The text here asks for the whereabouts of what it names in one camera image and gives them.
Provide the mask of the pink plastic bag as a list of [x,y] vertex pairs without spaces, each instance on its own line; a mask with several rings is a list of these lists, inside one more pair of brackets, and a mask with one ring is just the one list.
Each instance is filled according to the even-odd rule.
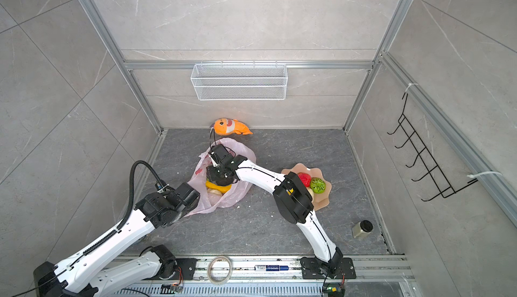
[[233,158],[241,155],[251,162],[257,161],[253,150],[234,139],[225,137],[211,144],[211,147],[199,156],[200,161],[195,173],[188,182],[200,194],[198,205],[188,213],[189,216],[211,213],[218,208],[230,208],[240,202],[252,186],[249,182],[238,181],[223,171],[223,168],[214,166],[209,154],[217,145],[224,146]]

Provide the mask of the red fruit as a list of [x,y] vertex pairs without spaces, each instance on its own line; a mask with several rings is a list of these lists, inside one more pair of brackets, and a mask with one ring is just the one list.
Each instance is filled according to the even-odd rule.
[[308,173],[305,173],[305,172],[300,172],[300,173],[298,173],[298,178],[301,180],[301,182],[303,183],[303,185],[306,188],[310,188],[310,184],[312,182],[311,175],[309,175]]

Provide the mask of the green fruit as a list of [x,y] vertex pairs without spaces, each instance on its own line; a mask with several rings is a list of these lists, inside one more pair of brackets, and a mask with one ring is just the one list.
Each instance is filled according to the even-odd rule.
[[326,191],[327,184],[321,178],[312,178],[312,182],[310,184],[310,189],[314,194],[322,194]]

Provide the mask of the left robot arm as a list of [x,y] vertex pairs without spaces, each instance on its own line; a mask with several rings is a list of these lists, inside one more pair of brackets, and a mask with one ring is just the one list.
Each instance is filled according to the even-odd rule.
[[132,244],[168,227],[195,209],[200,194],[187,183],[145,196],[119,224],[58,264],[48,261],[34,270],[37,296],[107,296],[143,279],[179,275],[175,256],[163,244],[122,265],[109,267]]

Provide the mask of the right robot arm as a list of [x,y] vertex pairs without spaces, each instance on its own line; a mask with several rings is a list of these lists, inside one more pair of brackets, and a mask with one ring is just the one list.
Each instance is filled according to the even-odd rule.
[[312,270],[326,278],[335,279],[341,274],[339,265],[343,253],[329,238],[320,224],[312,196],[294,172],[280,174],[251,162],[241,155],[232,155],[222,144],[208,151],[217,181],[244,181],[272,194],[279,213],[291,224],[297,225],[310,243],[315,256]]

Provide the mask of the banana in bag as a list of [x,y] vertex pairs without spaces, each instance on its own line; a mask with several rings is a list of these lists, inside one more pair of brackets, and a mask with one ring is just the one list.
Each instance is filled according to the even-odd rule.
[[232,187],[231,185],[220,186],[209,180],[206,180],[205,186],[207,187],[208,193],[212,193],[214,195],[219,195],[219,196],[225,195]]

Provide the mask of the orange fish plush toy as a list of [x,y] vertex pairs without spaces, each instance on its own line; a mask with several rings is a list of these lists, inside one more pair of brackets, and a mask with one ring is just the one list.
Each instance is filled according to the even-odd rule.
[[248,126],[236,119],[227,119],[221,118],[216,120],[211,126],[211,129],[217,135],[227,136],[232,134],[237,135],[252,135],[253,132],[248,128]]

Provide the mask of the roll of clear tape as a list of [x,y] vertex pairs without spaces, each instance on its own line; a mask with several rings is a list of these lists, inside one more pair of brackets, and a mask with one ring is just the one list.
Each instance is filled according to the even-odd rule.
[[226,284],[233,274],[232,260],[227,256],[216,256],[207,266],[207,279],[213,285]]

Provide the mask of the blue marker pen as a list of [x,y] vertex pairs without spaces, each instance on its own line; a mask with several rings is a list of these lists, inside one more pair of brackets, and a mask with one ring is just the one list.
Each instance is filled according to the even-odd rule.
[[289,271],[289,266],[287,266],[287,265],[256,265],[256,266],[254,266],[254,270],[262,271],[262,272]]

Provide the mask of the pink shell-shaped plate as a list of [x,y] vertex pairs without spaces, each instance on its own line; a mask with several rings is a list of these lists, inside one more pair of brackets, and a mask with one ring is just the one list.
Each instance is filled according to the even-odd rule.
[[327,207],[330,203],[329,194],[332,184],[324,179],[319,168],[307,168],[305,165],[298,163],[291,169],[283,169],[281,174],[287,175],[290,172],[297,174],[306,186],[312,196],[312,205],[314,205],[315,211]]

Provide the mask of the small metal can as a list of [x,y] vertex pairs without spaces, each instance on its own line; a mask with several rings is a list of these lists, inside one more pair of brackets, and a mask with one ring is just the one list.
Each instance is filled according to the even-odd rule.
[[362,220],[352,227],[352,236],[355,239],[363,239],[366,238],[366,236],[368,236],[369,234],[371,234],[373,229],[374,224],[371,223],[371,221]]

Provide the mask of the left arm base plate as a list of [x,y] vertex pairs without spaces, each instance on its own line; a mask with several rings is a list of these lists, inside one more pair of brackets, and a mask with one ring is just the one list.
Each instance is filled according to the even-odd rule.
[[175,261],[167,261],[158,272],[158,277],[162,280],[176,280],[180,278],[192,280],[196,270],[197,259],[180,258]]

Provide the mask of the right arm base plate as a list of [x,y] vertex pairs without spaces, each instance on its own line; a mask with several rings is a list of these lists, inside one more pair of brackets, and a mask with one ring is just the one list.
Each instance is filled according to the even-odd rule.
[[328,265],[317,258],[300,259],[303,279],[356,279],[355,266],[350,258],[341,258]]

